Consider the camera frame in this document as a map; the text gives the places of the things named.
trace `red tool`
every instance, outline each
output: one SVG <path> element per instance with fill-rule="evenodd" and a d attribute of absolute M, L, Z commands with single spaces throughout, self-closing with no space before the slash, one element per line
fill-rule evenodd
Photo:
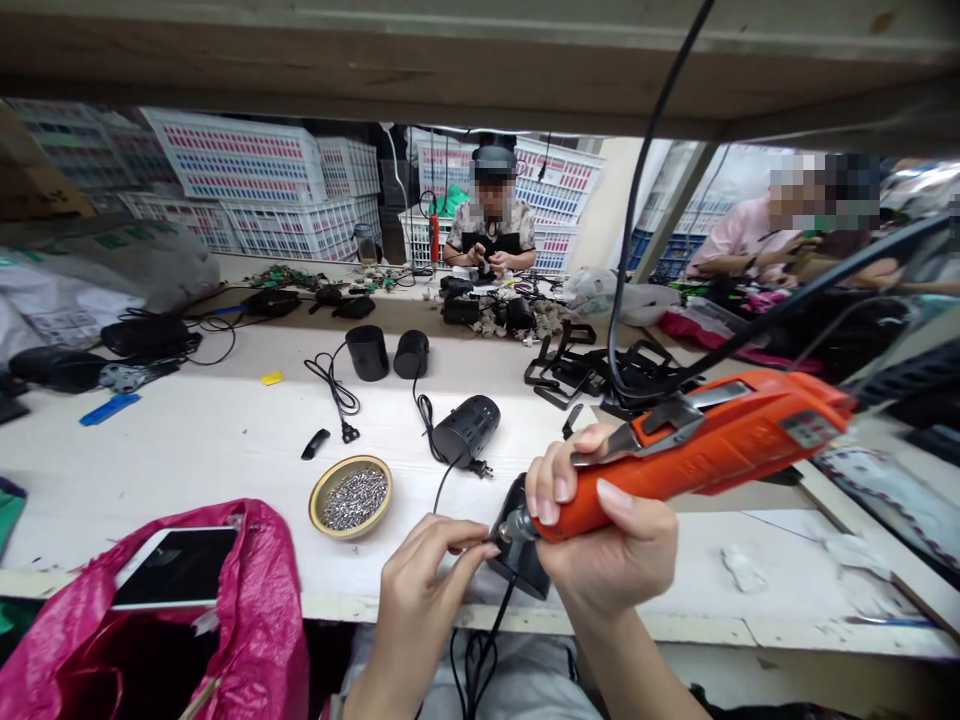
<path fill-rule="evenodd" d="M 572 457 L 576 498 L 556 525 L 526 506 L 498 528 L 506 540 L 559 542 L 610 523 L 597 497 L 603 478 L 637 497 L 716 495 L 817 453 L 847 432 L 856 401 L 805 373 L 751 370 L 667 398 L 607 440 L 605 452 Z"/>
<path fill-rule="evenodd" d="M 440 219 L 436 213 L 430 216 L 430 262 L 434 267 L 440 262 Z"/>

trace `bowl of screws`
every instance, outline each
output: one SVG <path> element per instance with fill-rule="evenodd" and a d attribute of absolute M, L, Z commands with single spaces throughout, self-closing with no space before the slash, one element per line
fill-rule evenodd
<path fill-rule="evenodd" d="M 340 540 L 370 532 L 386 514 L 393 478 L 371 455 L 341 460 L 327 470 L 310 494 L 310 520 L 324 535 Z"/>

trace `white phone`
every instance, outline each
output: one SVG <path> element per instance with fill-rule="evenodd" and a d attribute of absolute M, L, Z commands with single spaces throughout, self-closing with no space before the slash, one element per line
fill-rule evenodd
<path fill-rule="evenodd" d="M 236 540 L 234 527 L 159 531 L 117 573 L 113 609 L 215 607 L 220 570 Z"/>

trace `tan bowl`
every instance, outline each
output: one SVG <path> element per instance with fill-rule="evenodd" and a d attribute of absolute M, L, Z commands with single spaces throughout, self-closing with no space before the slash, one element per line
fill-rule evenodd
<path fill-rule="evenodd" d="M 349 530 L 331 530 L 323 524 L 323 511 L 326 508 L 327 498 L 330 496 L 330 492 L 348 475 L 368 468 L 379 468 L 387 477 L 387 494 L 383 498 L 383 502 L 366 522 L 360 523 Z M 383 519 L 387 507 L 390 505 L 390 496 L 392 494 L 393 476 L 390 474 L 390 468 L 388 468 L 382 460 L 372 455 L 356 455 L 352 458 L 341 460 L 327 470 L 317 481 L 313 492 L 310 493 L 310 521 L 317 530 L 332 538 L 337 538 L 338 540 L 357 538 L 373 530 L 376 524 Z"/>

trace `phone screen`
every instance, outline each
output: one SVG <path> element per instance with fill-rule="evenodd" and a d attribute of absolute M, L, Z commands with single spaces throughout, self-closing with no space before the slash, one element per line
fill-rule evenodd
<path fill-rule="evenodd" d="M 236 539 L 235 528 L 169 533 L 117 590 L 113 604 L 216 600 L 220 570 Z"/>

